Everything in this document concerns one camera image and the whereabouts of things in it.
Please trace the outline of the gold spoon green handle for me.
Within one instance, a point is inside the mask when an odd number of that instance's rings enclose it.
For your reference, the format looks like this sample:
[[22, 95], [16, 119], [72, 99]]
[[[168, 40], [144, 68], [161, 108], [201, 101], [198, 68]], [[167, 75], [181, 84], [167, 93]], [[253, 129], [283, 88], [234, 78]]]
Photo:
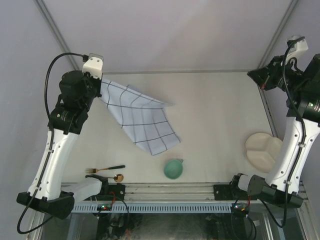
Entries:
[[108, 177], [108, 179], [112, 179], [116, 183], [121, 183], [124, 180], [124, 176], [122, 174], [116, 174], [114, 177]]

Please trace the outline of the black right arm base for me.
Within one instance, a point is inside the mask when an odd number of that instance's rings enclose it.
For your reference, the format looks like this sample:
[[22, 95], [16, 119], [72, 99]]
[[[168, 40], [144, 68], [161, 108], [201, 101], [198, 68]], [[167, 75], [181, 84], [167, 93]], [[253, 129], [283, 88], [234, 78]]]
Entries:
[[216, 201], [247, 201], [249, 199], [246, 191], [239, 189], [237, 186], [231, 186], [230, 184], [213, 185], [213, 193]]

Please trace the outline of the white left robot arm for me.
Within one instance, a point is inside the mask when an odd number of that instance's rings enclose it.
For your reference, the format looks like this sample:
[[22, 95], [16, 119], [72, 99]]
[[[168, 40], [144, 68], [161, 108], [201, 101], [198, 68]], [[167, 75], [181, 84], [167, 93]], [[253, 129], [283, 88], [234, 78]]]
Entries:
[[17, 196], [17, 203], [38, 212], [65, 219], [74, 205], [91, 196], [104, 200], [110, 188], [106, 177], [89, 174], [71, 188], [62, 188], [62, 177], [70, 152], [79, 137], [94, 98], [100, 97], [101, 74], [73, 70], [59, 83], [60, 95], [49, 115], [47, 145], [29, 189]]

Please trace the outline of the gold fork green handle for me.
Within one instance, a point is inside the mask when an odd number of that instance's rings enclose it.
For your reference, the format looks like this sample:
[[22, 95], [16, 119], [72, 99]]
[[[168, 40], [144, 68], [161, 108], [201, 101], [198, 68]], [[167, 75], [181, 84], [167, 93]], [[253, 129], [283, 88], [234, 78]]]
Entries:
[[124, 169], [125, 167], [126, 167], [125, 165], [117, 165], [117, 166], [112, 166], [112, 167], [107, 167], [107, 168], [86, 168], [85, 173], [96, 174], [100, 171], [118, 170], [118, 169]]

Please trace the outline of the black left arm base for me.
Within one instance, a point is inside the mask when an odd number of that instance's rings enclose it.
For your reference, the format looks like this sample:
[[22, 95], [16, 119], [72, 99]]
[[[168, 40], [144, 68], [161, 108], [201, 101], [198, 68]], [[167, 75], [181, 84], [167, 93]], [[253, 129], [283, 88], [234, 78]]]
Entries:
[[124, 200], [126, 192], [126, 186], [124, 184], [110, 184], [108, 190], [105, 193], [99, 193], [98, 195], [92, 196], [93, 200], [97, 201], [112, 201], [115, 199]]

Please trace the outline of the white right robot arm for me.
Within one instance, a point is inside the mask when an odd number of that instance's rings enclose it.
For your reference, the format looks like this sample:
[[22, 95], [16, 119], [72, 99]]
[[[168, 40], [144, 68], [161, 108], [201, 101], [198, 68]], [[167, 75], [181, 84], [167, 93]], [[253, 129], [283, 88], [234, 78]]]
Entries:
[[248, 76], [266, 91], [280, 88], [288, 94], [286, 129], [275, 165], [267, 177], [234, 175], [230, 195], [237, 200], [248, 195], [280, 208], [297, 209], [303, 203], [298, 195], [302, 169], [320, 134], [320, 56], [316, 54], [302, 71], [295, 56], [274, 57], [264, 68]]

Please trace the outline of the white black-grid tablecloth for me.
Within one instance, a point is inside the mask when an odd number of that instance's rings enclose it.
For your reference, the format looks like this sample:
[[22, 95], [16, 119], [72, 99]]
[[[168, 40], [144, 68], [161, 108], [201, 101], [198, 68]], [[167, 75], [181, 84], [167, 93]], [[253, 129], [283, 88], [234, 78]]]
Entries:
[[131, 85], [122, 86], [104, 79], [100, 100], [134, 145], [155, 156], [181, 140], [169, 123], [165, 107], [169, 104], [147, 96]]

